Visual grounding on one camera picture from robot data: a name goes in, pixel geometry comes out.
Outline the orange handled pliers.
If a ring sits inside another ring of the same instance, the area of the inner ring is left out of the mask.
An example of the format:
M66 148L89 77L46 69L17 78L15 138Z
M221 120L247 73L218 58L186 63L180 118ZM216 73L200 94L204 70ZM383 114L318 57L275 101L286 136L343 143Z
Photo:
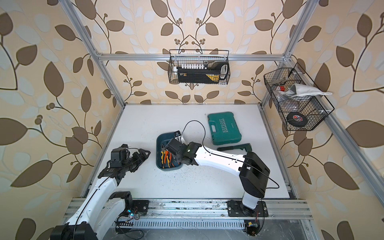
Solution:
M169 151L165 151L166 163L165 167L170 168L173 166L172 164L172 154Z

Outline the yellow black combination pliers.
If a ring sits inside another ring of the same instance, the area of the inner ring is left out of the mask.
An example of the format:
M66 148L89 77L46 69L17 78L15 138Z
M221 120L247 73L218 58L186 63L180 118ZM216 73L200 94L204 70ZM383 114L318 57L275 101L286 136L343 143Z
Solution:
M163 169L165 168L165 163L166 163L165 152L161 151L161 164Z

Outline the teal plastic storage box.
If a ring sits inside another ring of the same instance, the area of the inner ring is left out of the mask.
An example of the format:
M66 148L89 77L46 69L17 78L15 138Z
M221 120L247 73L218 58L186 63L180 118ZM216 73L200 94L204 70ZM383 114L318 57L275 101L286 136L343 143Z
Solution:
M173 154L166 150L166 145L172 140L180 136L180 132L164 133L158 136L156 143L156 166L162 171L173 171L180 169L183 164L178 163Z

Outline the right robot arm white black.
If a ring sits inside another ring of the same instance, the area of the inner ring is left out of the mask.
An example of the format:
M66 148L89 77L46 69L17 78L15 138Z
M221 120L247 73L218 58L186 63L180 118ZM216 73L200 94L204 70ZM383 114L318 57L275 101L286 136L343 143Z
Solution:
M171 139L165 150L179 163L213 167L238 176L244 189L242 204L250 210L255 210L265 197L270 169L254 152L233 155L195 142L186 145L177 139Z

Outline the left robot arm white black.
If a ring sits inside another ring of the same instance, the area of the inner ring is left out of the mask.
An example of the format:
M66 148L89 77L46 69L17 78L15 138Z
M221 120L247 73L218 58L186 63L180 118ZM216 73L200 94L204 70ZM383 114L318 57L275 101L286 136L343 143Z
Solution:
M148 200L133 200L129 191L117 191L126 173L134 173L150 156L150 151L127 145L112 150L111 159L99 173L93 189L65 224L51 232L52 240L102 240L118 217L138 219L148 212Z

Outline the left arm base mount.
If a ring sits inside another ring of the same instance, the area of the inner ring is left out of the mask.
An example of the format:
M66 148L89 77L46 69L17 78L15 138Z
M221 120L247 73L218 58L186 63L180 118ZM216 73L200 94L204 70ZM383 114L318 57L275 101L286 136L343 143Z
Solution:
M128 217L131 214L146 216L149 210L149 200L125 200L125 208L119 216Z

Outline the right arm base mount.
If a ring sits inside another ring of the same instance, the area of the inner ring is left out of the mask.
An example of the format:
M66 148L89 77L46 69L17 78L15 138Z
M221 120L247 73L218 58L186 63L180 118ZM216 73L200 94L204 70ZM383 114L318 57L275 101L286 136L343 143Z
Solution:
M229 217L268 217L267 205L264 201L258 201L255 209L245 207L242 201L229 200L227 201Z

